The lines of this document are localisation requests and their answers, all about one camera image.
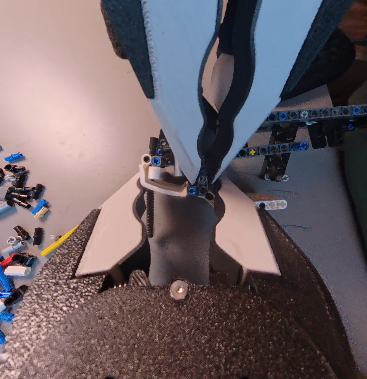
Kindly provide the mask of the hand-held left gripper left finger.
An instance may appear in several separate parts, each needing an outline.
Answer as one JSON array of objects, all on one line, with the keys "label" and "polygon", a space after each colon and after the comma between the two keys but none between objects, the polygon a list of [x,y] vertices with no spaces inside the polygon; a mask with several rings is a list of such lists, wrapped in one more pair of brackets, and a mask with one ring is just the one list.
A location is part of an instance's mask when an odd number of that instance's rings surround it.
[{"label": "hand-held left gripper left finger", "polygon": [[145,242],[145,189],[136,173],[100,207],[99,215],[75,271],[76,277],[110,272]]}]

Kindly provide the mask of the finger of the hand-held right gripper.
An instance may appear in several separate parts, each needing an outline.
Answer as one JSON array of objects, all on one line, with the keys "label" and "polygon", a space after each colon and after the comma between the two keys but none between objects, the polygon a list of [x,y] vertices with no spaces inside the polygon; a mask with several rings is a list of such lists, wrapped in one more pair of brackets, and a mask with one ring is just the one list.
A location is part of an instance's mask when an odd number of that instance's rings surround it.
[{"label": "finger of the hand-held right gripper", "polygon": [[223,1],[141,1],[154,97],[151,106],[177,162],[194,184],[202,158],[202,78],[217,38]]},{"label": "finger of the hand-held right gripper", "polygon": [[218,133],[209,152],[215,182],[280,102],[322,1],[227,1],[211,77]]}]

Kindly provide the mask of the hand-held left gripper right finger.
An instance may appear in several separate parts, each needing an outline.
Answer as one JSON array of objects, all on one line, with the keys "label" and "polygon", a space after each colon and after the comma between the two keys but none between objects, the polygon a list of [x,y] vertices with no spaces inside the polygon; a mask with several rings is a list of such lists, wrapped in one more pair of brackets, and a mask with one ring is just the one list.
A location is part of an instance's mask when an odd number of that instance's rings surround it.
[{"label": "hand-held left gripper right finger", "polygon": [[281,272],[256,204],[227,177],[219,190],[225,211],[215,229],[216,244],[243,268],[280,276]]}]

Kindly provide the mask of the white toy beam piece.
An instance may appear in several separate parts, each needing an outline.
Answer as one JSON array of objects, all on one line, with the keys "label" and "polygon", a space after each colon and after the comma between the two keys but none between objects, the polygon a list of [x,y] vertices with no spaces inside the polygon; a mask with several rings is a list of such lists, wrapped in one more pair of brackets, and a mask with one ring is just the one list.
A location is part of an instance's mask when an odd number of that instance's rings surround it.
[{"label": "white toy beam piece", "polygon": [[260,209],[265,209],[267,211],[272,210],[284,210],[287,208],[288,203],[285,200],[264,200],[264,201],[255,201],[255,205]]}]

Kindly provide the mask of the toy truck chassis model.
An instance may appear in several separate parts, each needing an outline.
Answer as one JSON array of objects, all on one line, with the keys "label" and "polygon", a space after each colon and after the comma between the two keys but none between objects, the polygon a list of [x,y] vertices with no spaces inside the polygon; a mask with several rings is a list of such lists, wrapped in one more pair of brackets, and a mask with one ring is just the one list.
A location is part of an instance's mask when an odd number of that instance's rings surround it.
[{"label": "toy truck chassis model", "polygon": [[[271,131],[269,143],[254,147],[246,143],[234,158],[264,157],[260,178],[286,182],[291,153],[309,147],[339,147],[346,132],[363,127],[367,127],[367,104],[272,111],[257,130]],[[150,138],[149,152],[142,156],[141,163],[140,182],[145,181],[141,184],[145,191],[167,190],[170,196],[199,197],[214,206],[220,180],[212,183],[204,164],[194,184],[188,182],[162,130],[159,137]]]}]

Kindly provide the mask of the pile of small toy pieces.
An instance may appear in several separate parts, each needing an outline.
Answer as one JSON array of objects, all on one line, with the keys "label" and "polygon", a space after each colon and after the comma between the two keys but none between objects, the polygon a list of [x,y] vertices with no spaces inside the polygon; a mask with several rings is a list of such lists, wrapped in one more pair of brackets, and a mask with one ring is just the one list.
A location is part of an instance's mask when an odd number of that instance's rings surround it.
[{"label": "pile of small toy pieces", "polygon": [[6,246],[0,251],[0,346],[6,342],[1,324],[10,324],[15,314],[13,307],[22,300],[28,285],[28,278],[41,257],[44,244],[53,244],[61,235],[45,237],[41,220],[49,214],[50,204],[42,199],[44,185],[27,185],[29,170],[20,165],[24,159],[20,152],[4,157],[5,165],[0,167],[0,220],[10,216],[18,208],[25,209],[35,222],[32,228],[17,223],[12,235],[6,239]]}]

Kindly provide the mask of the black toy spring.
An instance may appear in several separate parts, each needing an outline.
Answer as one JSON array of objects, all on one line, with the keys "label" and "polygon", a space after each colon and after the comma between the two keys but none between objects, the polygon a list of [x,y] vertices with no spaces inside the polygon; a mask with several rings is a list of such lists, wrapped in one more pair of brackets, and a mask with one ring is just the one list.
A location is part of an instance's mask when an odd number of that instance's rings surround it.
[{"label": "black toy spring", "polygon": [[154,191],[148,189],[146,191],[146,228],[148,238],[154,235]]}]

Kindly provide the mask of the yellow toy axle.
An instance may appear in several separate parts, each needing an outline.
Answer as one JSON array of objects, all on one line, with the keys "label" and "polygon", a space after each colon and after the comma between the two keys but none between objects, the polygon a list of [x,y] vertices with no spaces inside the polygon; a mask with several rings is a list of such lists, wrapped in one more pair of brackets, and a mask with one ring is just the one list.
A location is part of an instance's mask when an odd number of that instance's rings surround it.
[{"label": "yellow toy axle", "polygon": [[42,257],[45,257],[52,253],[54,250],[56,250],[58,247],[60,247],[74,232],[75,230],[79,227],[79,225],[75,226],[73,229],[65,233],[61,238],[59,238],[56,242],[45,248],[40,255]]}]

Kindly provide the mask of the person's green sweatshirt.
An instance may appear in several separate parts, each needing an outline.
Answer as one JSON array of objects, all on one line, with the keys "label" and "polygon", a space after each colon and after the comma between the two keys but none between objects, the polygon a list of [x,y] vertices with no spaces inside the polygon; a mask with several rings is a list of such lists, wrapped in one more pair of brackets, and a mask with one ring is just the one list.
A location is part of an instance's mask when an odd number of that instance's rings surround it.
[{"label": "person's green sweatshirt", "polygon": [[341,156],[347,192],[367,264],[367,128],[347,133]]}]

